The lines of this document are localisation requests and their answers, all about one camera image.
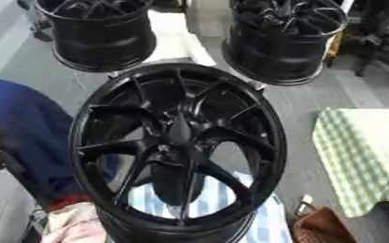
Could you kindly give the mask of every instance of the wheel spoke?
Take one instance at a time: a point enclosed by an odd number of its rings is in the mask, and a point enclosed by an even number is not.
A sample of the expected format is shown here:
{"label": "wheel spoke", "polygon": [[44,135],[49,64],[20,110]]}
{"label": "wheel spoke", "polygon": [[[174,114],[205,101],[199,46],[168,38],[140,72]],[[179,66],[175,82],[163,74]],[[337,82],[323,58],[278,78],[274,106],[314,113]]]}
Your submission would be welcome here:
{"label": "wheel spoke", "polygon": [[140,140],[122,140],[79,147],[85,159],[95,160],[102,155],[124,154],[134,156],[142,147]]}
{"label": "wheel spoke", "polygon": [[269,159],[276,153],[276,149],[272,145],[224,126],[214,126],[206,129],[197,136],[195,141],[196,143],[202,143],[205,141],[207,143],[233,141],[255,149],[261,155],[262,159]]}
{"label": "wheel spoke", "polygon": [[195,189],[195,166],[189,165],[186,170],[186,175],[182,187],[182,204],[179,212],[178,222],[184,224],[184,221],[189,217],[190,203]]}
{"label": "wheel spoke", "polygon": [[200,111],[200,107],[202,106],[202,104],[208,99],[208,96],[214,92],[217,88],[222,88],[222,87],[225,87],[225,86],[228,86],[227,83],[225,82],[219,82],[218,84],[215,84],[211,87],[208,87],[202,91],[200,91],[199,93],[197,93],[193,98],[192,100],[189,102],[189,110],[191,113],[193,113],[195,116],[197,116],[199,114],[199,111]]}
{"label": "wheel spoke", "polygon": [[122,185],[114,196],[115,205],[121,205],[124,201],[127,200],[128,193],[130,192],[131,188],[135,187],[136,185],[139,185],[138,178],[144,168],[146,168],[147,165],[156,162],[155,160],[148,159],[158,152],[159,151],[157,147],[153,146],[148,148],[144,153],[136,156],[136,159],[134,159],[133,164],[131,164],[128,173],[122,182]]}
{"label": "wheel spoke", "polygon": [[329,16],[327,16],[323,13],[320,13],[319,11],[316,11],[316,10],[313,10],[310,13],[310,17],[312,17],[313,19],[317,19],[318,21],[320,21],[322,23],[330,24],[336,28],[341,25],[341,23],[339,23],[338,21],[336,21],[336,20],[330,18]]}
{"label": "wheel spoke", "polygon": [[200,164],[199,171],[200,173],[212,178],[216,178],[217,180],[229,186],[236,194],[237,200],[241,202],[252,201],[252,191],[244,184],[242,184],[242,182],[240,182],[237,178],[232,176],[232,174],[225,171],[216,163],[209,160],[207,163]]}
{"label": "wheel spoke", "polygon": [[302,26],[304,28],[308,28],[309,30],[312,30],[312,31],[316,32],[316,34],[321,34],[321,35],[324,34],[320,28],[318,28],[315,25],[313,25],[311,22],[309,22],[309,20],[300,18],[300,19],[298,19],[298,23],[302,24]]}
{"label": "wheel spoke", "polygon": [[150,104],[150,101],[147,99],[146,91],[142,87],[142,85],[139,83],[139,80],[136,77],[131,77],[130,80],[134,83],[137,89],[137,94],[139,96],[139,101],[141,102],[141,107],[148,106]]}
{"label": "wheel spoke", "polygon": [[248,115],[252,110],[258,108],[258,104],[253,104],[253,105],[250,105],[248,107],[246,107],[245,109],[239,111],[238,113],[236,113],[235,115],[233,115],[229,122],[238,122],[242,119],[244,119],[244,117],[246,115]]}
{"label": "wheel spoke", "polygon": [[141,120],[145,130],[151,135],[162,134],[162,124],[156,116],[145,108],[134,105],[92,105],[90,106],[94,115],[120,115],[136,120]]}
{"label": "wheel spoke", "polygon": [[184,93],[184,98],[190,99],[190,92],[189,92],[189,89],[187,88],[186,84],[183,81],[183,77],[181,77],[181,70],[180,69],[176,70],[176,82],[180,85],[181,90]]}
{"label": "wheel spoke", "polygon": [[123,201],[126,201],[128,198],[128,193],[131,188],[136,185],[136,181],[139,178],[141,172],[146,168],[148,162],[136,159],[128,170],[128,174],[122,182],[122,185],[118,189],[118,192],[115,195],[114,202],[115,205],[121,205]]}
{"label": "wheel spoke", "polygon": [[56,14],[57,11],[62,10],[64,7],[69,6],[71,4],[78,3],[78,0],[66,0],[63,3],[61,3],[56,9],[54,9],[51,14]]}

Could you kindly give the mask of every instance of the black rim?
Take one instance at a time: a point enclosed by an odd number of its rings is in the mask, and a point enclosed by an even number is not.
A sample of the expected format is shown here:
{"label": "black rim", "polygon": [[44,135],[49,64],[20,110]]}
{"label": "black rim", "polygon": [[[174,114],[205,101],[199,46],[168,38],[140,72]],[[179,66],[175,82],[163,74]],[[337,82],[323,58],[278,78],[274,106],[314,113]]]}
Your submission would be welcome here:
{"label": "black rim", "polygon": [[279,7],[273,0],[235,0],[233,11],[241,22],[259,31],[266,29],[268,34],[273,31],[295,38],[328,37],[347,25],[346,14],[332,0],[286,2],[291,4]]}
{"label": "black rim", "polygon": [[[138,128],[141,139],[124,140]],[[250,188],[210,160],[224,141],[243,148],[254,177]],[[126,227],[167,234],[213,231],[246,220],[276,187],[287,157],[282,124],[257,91],[221,70],[189,64],[133,68],[103,85],[75,118],[70,150],[76,178],[97,206]],[[135,156],[116,192],[99,172],[97,158],[105,154]],[[134,185],[151,182],[139,174],[152,165],[185,175],[175,219],[148,215],[127,203]],[[189,218],[197,175],[224,182],[236,194],[235,202]]]}

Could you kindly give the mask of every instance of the black chair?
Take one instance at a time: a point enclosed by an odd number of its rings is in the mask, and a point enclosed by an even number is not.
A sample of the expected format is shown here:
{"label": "black chair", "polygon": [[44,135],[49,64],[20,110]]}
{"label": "black chair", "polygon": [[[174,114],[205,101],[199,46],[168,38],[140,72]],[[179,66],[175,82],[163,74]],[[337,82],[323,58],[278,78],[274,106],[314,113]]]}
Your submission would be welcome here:
{"label": "black chair", "polygon": [[363,25],[368,37],[355,69],[359,77],[363,76],[364,70],[374,61],[389,65],[389,1],[369,1]]}

